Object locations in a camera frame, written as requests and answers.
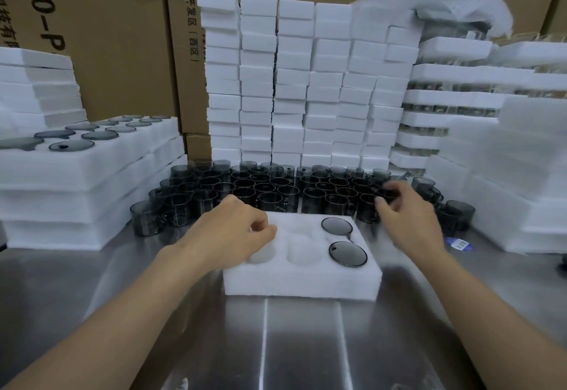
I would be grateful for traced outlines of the stack of filled foam trays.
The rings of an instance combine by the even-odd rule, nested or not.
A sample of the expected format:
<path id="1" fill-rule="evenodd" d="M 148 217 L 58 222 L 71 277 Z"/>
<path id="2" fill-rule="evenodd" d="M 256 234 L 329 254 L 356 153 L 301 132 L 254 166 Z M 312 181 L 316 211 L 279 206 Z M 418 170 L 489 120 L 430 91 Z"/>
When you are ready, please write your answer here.
<path id="1" fill-rule="evenodd" d="M 180 131 L 151 152 L 117 145 L 75 140 L 0 150 L 0 245 L 101 250 L 130 222 L 131 206 L 187 162 Z"/>

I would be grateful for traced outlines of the wall of white foam blocks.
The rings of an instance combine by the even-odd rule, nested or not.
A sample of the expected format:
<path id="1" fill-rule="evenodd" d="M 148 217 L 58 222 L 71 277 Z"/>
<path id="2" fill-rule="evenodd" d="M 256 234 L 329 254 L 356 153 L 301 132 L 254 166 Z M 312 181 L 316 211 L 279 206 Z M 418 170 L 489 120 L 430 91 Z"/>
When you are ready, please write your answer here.
<path id="1" fill-rule="evenodd" d="M 213 160 L 393 168 L 423 30 L 414 10 L 195 1 Z"/>

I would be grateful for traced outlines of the batch of packed grey cups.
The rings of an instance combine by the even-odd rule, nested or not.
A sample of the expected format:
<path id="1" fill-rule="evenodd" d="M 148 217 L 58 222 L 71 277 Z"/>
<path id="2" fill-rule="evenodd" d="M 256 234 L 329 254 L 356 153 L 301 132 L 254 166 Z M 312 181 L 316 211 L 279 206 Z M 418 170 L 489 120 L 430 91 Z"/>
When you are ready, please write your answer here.
<path id="1" fill-rule="evenodd" d="M 0 150 L 39 150 L 58 142 L 91 141 L 95 145 L 112 143 L 129 152 L 151 152 L 177 137 L 178 119 L 172 116 L 135 117 L 123 115 L 103 121 L 81 121 L 66 127 L 44 131 L 28 131 L 0 139 Z"/>

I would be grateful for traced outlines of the stack of plain foam slabs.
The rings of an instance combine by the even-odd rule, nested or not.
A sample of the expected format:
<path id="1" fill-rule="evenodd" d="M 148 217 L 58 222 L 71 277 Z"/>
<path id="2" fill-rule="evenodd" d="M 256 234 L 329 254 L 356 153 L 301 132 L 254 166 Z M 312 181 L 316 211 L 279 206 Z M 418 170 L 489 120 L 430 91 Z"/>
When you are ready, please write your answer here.
<path id="1" fill-rule="evenodd" d="M 71 58 L 0 47 L 0 139 L 87 121 Z"/>

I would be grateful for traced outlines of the person's right hand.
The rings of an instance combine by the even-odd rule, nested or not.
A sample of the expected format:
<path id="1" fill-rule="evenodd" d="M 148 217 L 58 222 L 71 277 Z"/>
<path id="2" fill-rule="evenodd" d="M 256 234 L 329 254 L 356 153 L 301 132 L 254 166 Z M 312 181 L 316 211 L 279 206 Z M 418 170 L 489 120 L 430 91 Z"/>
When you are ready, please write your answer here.
<path id="1" fill-rule="evenodd" d="M 384 188 L 398 193 L 398 220 L 393 229 L 386 229 L 394 246 L 418 267 L 446 256 L 442 230 L 433 206 L 407 182 L 389 181 Z"/>

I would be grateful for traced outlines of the stack of trays with clear glasses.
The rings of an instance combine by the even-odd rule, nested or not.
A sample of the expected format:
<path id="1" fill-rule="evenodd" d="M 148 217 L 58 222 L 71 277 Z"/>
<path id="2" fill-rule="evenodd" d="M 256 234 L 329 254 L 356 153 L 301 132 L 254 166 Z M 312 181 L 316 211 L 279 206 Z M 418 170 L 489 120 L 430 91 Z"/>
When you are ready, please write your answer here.
<path id="1" fill-rule="evenodd" d="M 516 96 L 567 99 L 567 35 L 520 34 L 495 42 L 438 36 L 421 42 L 390 167 L 424 172 L 454 119 L 495 119 Z"/>

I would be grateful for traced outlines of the white foam tray with holes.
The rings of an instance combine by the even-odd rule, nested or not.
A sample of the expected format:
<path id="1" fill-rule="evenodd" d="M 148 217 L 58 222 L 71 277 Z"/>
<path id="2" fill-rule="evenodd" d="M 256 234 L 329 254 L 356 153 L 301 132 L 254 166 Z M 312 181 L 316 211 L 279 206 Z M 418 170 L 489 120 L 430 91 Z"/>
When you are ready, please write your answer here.
<path id="1" fill-rule="evenodd" d="M 351 240 L 368 255 L 367 263 L 357 268 L 330 258 L 331 243 L 348 241 L 322 228 L 322 220 L 331 215 L 267 215 L 269 223 L 277 226 L 275 239 L 244 263 L 223 271 L 226 295 L 376 300 L 383 272 L 351 217 L 336 216 L 351 223 Z"/>

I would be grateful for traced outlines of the person's right forearm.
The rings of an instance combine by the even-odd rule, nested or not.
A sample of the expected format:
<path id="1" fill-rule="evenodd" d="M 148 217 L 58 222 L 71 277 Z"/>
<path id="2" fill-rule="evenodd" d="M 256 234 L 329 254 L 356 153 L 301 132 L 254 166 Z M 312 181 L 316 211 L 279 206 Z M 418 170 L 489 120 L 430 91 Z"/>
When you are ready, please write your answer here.
<path id="1" fill-rule="evenodd" d="M 393 242 L 425 276 L 486 390 L 567 390 L 567 351 L 444 248 Z"/>

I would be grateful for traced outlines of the person's left forearm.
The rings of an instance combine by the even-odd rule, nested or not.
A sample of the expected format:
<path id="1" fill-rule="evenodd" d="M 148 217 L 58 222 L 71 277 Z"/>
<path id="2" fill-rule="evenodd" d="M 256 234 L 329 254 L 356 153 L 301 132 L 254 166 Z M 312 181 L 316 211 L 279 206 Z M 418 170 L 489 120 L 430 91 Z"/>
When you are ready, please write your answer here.
<path id="1" fill-rule="evenodd" d="M 128 390 L 174 308 L 218 267 L 210 248 L 163 248 L 130 286 L 2 390 Z"/>

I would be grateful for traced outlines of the crowd of loose grey cups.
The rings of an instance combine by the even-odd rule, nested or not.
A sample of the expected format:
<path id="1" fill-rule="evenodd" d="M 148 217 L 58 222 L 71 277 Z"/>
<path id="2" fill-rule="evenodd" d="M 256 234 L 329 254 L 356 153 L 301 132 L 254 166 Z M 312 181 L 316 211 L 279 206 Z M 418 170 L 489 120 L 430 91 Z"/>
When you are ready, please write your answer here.
<path id="1" fill-rule="evenodd" d="M 278 177 L 273 171 L 256 172 L 244 166 L 231 172 L 228 168 L 199 172 L 187 165 L 176 169 L 180 173 L 163 180 L 160 188 L 149 193 L 149 200 L 131 206 L 136 236 L 153 236 L 166 225 L 182 227 L 195 223 L 230 194 L 266 213 L 296 214 L 301 199 L 304 214 L 354 215 L 367 224 L 380 220 L 376 197 L 392 202 L 398 196 L 386 190 L 384 182 L 375 183 L 363 177 L 339 178 L 346 184 L 335 184 L 337 178 L 326 170 L 321 176 L 307 171 L 290 178 L 284 173 Z"/>

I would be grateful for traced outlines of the pile of thick foam sheets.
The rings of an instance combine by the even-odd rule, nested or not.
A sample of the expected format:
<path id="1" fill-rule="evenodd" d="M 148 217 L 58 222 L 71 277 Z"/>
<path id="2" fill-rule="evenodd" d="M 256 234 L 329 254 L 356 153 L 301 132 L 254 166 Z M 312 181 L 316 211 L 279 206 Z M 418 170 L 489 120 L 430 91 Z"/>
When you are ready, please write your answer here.
<path id="1" fill-rule="evenodd" d="M 508 98 L 496 118 L 458 116 L 426 175 L 501 249 L 567 254 L 567 98 Z"/>

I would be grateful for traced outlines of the person's left hand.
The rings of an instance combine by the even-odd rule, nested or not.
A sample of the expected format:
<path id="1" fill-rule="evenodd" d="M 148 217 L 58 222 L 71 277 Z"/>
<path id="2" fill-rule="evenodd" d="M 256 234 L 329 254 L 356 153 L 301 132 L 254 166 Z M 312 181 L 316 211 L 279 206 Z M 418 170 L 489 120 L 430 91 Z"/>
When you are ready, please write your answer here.
<path id="1" fill-rule="evenodd" d="M 250 249 L 246 239 L 252 222 L 258 220 L 268 221 L 267 213 L 230 194 L 204 213 L 179 245 L 188 253 L 191 263 L 203 272 L 230 269 L 260 250 Z"/>

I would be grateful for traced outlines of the small brown cardboard box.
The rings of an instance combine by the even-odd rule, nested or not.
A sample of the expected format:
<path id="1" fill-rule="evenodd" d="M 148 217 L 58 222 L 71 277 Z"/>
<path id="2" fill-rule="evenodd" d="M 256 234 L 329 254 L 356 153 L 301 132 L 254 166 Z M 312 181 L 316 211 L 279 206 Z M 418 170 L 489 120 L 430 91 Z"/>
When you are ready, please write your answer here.
<path id="1" fill-rule="evenodd" d="M 188 160 L 211 161 L 211 138 L 209 135 L 184 134 Z"/>

